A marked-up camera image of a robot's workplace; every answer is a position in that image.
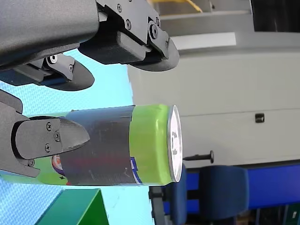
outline screw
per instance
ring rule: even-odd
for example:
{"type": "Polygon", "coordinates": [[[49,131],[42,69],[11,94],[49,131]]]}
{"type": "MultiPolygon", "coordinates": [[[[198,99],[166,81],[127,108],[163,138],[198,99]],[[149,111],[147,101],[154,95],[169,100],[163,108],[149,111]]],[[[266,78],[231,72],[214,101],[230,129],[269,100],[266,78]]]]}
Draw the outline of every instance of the screw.
{"type": "Polygon", "coordinates": [[[52,124],[50,122],[48,122],[46,124],[46,129],[47,129],[47,131],[51,131],[52,130],[52,124]]]}
{"type": "Polygon", "coordinates": [[[158,27],[153,24],[150,26],[150,34],[153,39],[157,39],[158,37],[158,27]]]}
{"type": "Polygon", "coordinates": [[[57,63],[57,55],[50,56],[49,61],[51,64],[57,63]]]}
{"type": "Polygon", "coordinates": [[[28,160],[28,166],[33,167],[35,164],[34,159],[28,160]]]}
{"type": "Polygon", "coordinates": [[[117,8],[118,8],[118,12],[121,13],[122,12],[122,6],[121,6],[121,4],[118,4],[117,8]]]}
{"type": "Polygon", "coordinates": [[[131,22],[129,19],[126,20],[127,30],[131,30],[131,22]]]}
{"type": "Polygon", "coordinates": [[[58,130],[54,133],[54,139],[56,142],[60,142],[60,132],[58,130]]]}
{"type": "Polygon", "coordinates": [[[49,153],[50,150],[51,150],[51,148],[50,148],[49,144],[46,144],[46,145],[45,145],[45,151],[46,151],[47,153],[49,153]]]}
{"type": "Polygon", "coordinates": [[[156,24],[157,24],[158,26],[160,26],[160,22],[159,22],[159,18],[158,18],[158,17],[156,17],[156,24]]]}

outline blue chair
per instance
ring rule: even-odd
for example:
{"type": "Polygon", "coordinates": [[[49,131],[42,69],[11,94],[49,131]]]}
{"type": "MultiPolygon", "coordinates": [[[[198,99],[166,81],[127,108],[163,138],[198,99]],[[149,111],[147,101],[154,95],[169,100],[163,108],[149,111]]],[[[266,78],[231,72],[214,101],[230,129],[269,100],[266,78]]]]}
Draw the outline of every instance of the blue chair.
{"type": "MultiPolygon", "coordinates": [[[[216,221],[233,218],[249,206],[249,184],[246,169],[215,165],[199,168],[198,189],[187,191],[187,198],[197,199],[199,218],[216,221]]],[[[187,220],[195,218],[188,215],[187,220]]]]}
{"type": "Polygon", "coordinates": [[[208,224],[234,225],[235,217],[248,209],[246,169],[216,165],[202,167],[197,171],[198,187],[195,190],[188,190],[189,174],[185,167],[179,183],[150,188],[156,225],[198,224],[204,221],[208,224]],[[190,200],[198,201],[198,212],[188,212],[190,200]]]}

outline green box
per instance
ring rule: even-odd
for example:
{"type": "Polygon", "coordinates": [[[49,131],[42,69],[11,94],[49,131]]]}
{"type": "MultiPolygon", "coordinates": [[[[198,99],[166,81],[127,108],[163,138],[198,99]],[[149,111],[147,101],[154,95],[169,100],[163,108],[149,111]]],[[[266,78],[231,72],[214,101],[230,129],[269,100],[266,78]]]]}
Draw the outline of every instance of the green box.
{"type": "Polygon", "coordinates": [[[109,225],[101,190],[62,191],[36,225],[109,225]]]}

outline black handle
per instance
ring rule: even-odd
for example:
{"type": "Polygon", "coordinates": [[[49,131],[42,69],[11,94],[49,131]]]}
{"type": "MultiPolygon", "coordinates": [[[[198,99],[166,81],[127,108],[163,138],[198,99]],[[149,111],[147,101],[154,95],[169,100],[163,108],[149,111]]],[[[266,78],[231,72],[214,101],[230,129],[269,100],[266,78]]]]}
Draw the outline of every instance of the black handle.
{"type": "Polygon", "coordinates": [[[210,154],[208,154],[208,155],[194,155],[194,156],[185,157],[185,158],[183,158],[183,160],[186,160],[186,161],[210,160],[211,163],[214,163],[215,156],[214,156],[214,152],[210,151],[210,154]]]}

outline chair backrest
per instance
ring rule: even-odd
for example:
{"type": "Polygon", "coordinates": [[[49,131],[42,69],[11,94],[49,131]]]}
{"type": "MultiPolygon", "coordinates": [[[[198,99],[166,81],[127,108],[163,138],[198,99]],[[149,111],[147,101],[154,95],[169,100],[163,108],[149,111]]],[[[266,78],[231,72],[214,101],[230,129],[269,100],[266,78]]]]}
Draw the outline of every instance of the chair backrest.
{"type": "Polygon", "coordinates": [[[248,209],[246,169],[215,165],[199,170],[200,215],[206,219],[231,218],[248,209]]]}

